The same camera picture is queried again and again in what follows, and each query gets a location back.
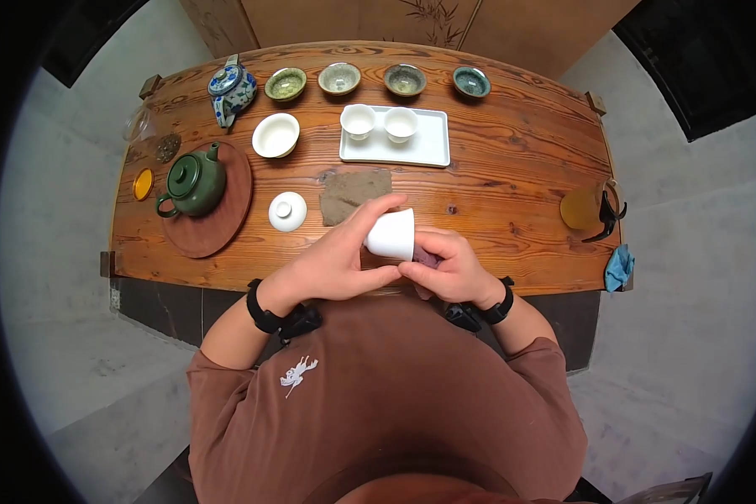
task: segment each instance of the glass pitcher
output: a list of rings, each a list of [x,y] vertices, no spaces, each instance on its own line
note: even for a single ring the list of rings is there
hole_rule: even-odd
[[[593,231],[602,223],[602,231],[582,240],[584,244],[610,236],[616,221],[626,213],[622,187],[612,178],[594,186],[572,189],[560,201],[560,215],[568,227]]]
[[[123,139],[133,149],[155,157],[160,163],[170,161],[181,145],[181,137],[174,132],[171,123],[147,103],[135,109],[126,120]]]

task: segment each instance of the white gaiwan lid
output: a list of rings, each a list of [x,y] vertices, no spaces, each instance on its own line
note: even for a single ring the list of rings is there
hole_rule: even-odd
[[[269,222],[278,231],[288,233],[302,226],[308,206],[297,193],[282,193],[277,195],[269,205]]]

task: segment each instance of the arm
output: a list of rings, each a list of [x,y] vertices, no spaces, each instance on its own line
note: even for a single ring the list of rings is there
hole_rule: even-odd
[[[504,285],[479,264],[464,237],[453,231],[418,226],[414,241],[444,260],[436,269],[419,263],[401,263],[398,269],[403,276],[431,290],[444,301],[469,301],[480,310],[504,301]],[[536,338],[557,343],[554,331],[543,315],[517,294],[513,296],[513,307],[507,317],[490,327],[504,353],[513,356]]]
[[[360,249],[376,219],[405,201],[403,194],[387,194],[364,203],[300,256],[264,278],[258,287],[260,307],[285,317],[308,299],[349,299],[400,278],[396,266],[361,271]],[[225,368],[248,369],[268,338],[255,327],[242,297],[207,331],[202,353]]]

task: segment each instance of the man's right hand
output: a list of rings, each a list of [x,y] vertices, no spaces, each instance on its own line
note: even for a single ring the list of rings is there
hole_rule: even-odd
[[[468,301],[480,310],[504,301],[506,288],[479,264],[471,245],[459,233],[417,226],[414,243],[426,252],[442,257],[443,262],[436,269],[403,262],[397,268],[404,277],[429,289],[443,301]]]

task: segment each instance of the wooden table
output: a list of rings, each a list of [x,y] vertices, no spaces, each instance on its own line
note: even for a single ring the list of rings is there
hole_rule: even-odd
[[[603,270],[621,243],[621,227],[602,241],[583,244],[581,239],[592,233],[569,229],[559,213],[560,198],[569,189],[612,174],[601,122],[583,95],[488,58],[393,42],[286,45],[242,53],[240,61],[255,75],[259,89],[229,135],[216,125],[206,90],[224,60],[165,77],[146,99],[182,135],[180,154],[219,138],[246,153],[255,191],[241,231],[214,256],[182,257],[163,238],[154,208],[155,196],[165,191],[169,165],[130,151],[110,232],[114,274],[244,290],[252,278],[266,277],[286,264],[325,233],[320,178],[348,169],[339,159],[339,113],[349,103],[367,103],[448,114],[450,166],[374,165],[392,171],[393,190],[409,195],[417,223],[462,233],[481,264],[496,276],[513,277],[519,294],[604,288]],[[317,85],[319,72],[337,61],[348,61],[362,73],[356,91],[343,97],[325,95]],[[400,98],[384,88],[383,71],[401,62],[425,72],[428,86],[421,95]],[[277,69],[292,66],[308,74],[308,85],[292,102],[273,102],[263,93],[263,83]],[[490,95],[483,100],[459,95],[451,80],[458,66],[483,69],[493,85]],[[291,155],[263,159],[252,149],[252,131],[261,119],[279,111],[297,118],[300,139]],[[155,171],[155,186],[148,199],[137,202],[132,181],[146,166]],[[284,191],[295,191],[308,203],[307,219],[291,233],[272,228],[267,216],[272,198]],[[367,267],[381,261],[364,253]]]

